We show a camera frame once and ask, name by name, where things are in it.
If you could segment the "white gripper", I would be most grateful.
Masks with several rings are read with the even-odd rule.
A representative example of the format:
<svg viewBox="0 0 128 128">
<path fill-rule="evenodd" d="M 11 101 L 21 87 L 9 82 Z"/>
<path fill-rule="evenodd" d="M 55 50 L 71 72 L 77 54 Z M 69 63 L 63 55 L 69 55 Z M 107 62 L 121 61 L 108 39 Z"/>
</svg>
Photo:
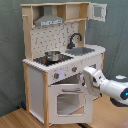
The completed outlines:
<svg viewBox="0 0 128 128">
<path fill-rule="evenodd" d="M 96 70 L 92 67 L 85 67 L 83 69 L 83 74 L 88 86 L 100 88 L 107 82 L 107 79 L 105 78 L 101 70 Z"/>
</svg>

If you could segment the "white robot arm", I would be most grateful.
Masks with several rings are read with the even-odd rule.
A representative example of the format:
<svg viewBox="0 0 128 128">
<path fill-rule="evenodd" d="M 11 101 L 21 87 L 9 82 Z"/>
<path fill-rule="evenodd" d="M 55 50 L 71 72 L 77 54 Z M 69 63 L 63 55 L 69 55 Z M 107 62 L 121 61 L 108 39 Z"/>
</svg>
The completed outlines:
<svg viewBox="0 0 128 128">
<path fill-rule="evenodd" d="M 101 70 L 85 67 L 83 70 L 87 90 L 91 95 L 106 94 L 117 107 L 128 107 L 128 78 L 118 75 L 108 80 Z"/>
</svg>

